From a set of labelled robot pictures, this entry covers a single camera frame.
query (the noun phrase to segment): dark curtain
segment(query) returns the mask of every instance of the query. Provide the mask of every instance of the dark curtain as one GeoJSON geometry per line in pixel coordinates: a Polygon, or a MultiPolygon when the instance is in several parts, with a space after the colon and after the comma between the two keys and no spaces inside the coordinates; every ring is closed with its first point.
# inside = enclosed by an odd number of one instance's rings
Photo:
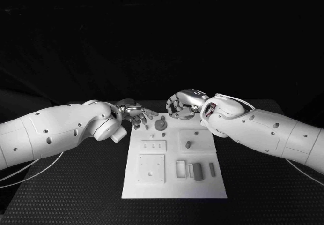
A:
{"type": "Polygon", "coordinates": [[[293,116],[322,93],[322,15],[297,2],[2,6],[0,23],[0,88],[53,104],[194,88],[293,116]]]}

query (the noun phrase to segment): robotic hand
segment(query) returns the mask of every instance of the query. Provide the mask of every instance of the robotic hand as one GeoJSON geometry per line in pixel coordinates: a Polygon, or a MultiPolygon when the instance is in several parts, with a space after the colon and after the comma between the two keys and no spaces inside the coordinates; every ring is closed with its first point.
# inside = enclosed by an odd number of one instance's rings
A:
{"type": "Polygon", "coordinates": [[[149,119],[158,115],[132,99],[115,104],[90,100],[41,109],[0,124],[0,170],[61,153],[87,137],[97,141],[110,137],[117,142],[126,135],[122,119],[138,129],[143,114],[149,119]]]}
{"type": "Polygon", "coordinates": [[[234,97],[185,89],[166,101],[172,118],[187,120],[200,113],[200,124],[218,137],[253,150],[296,161],[324,173],[324,130],[297,122],[286,116],[260,109],[234,97]]]}

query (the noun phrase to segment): black mesh surface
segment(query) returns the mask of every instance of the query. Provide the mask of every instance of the black mesh surface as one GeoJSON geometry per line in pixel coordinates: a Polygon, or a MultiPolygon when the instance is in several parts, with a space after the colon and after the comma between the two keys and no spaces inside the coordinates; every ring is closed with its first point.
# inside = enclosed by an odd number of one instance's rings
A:
{"type": "MultiPolygon", "coordinates": [[[[248,102],[282,113],[272,100],[248,102]]],[[[139,103],[165,113],[164,101],[139,103]]],[[[324,187],[283,159],[228,138],[214,137],[227,199],[120,199],[130,124],[123,121],[122,126],[128,135],[119,143],[87,138],[20,185],[1,224],[324,224],[324,187]]],[[[41,159],[25,177],[54,159],[41,159]]]]}

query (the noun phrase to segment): metallic robot hand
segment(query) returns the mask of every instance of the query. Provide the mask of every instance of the metallic robot hand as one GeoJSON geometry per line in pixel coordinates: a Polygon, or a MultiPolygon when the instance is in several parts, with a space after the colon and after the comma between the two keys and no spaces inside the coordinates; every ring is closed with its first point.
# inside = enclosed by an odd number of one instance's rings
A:
{"type": "Polygon", "coordinates": [[[207,99],[208,96],[202,92],[194,89],[181,90],[166,100],[165,108],[168,115],[175,119],[191,119],[194,117],[194,113],[201,111],[201,107],[207,99]]]}
{"type": "Polygon", "coordinates": [[[140,105],[130,98],[125,98],[117,101],[115,105],[119,107],[122,118],[132,123],[135,130],[139,128],[140,122],[143,125],[146,124],[143,115],[146,115],[149,120],[152,119],[152,116],[158,116],[156,112],[140,107],[140,105]]]}

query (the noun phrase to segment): white board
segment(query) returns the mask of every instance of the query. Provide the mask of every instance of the white board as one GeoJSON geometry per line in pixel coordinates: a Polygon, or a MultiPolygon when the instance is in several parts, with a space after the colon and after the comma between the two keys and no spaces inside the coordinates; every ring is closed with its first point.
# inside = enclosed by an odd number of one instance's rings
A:
{"type": "Polygon", "coordinates": [[[130,129],[120,198],[227,198],[212,136],[205,127],[200,125],[198,114],[189,120],[179,120],[171,118],[166,113],[159,113],[152,120],[146,119],[146,125],[148,130],[143,125],[138,130],[130,129]],[[164,131],[156,131],[153,122],[161,116],[165,117],[166,128],[164,131]],[[191,141],[191,149],[185,148],[187,141],[191,141]],[[162,163],[156,162],[156,156],[159,158],[162,156],[164,171],[159,170],[161,167],[156,167],[159,166],[156,164],[162,163]],[[195,181],[189,174],[188,165],[194,163],[201,164],[202,181],[195,181]],[[208,163],[212,163],[215,177],[211,177],[208,163]],[[178,178],[176,166],[182,170],[182,164],[185,177],[181,174],[178,178]]]}

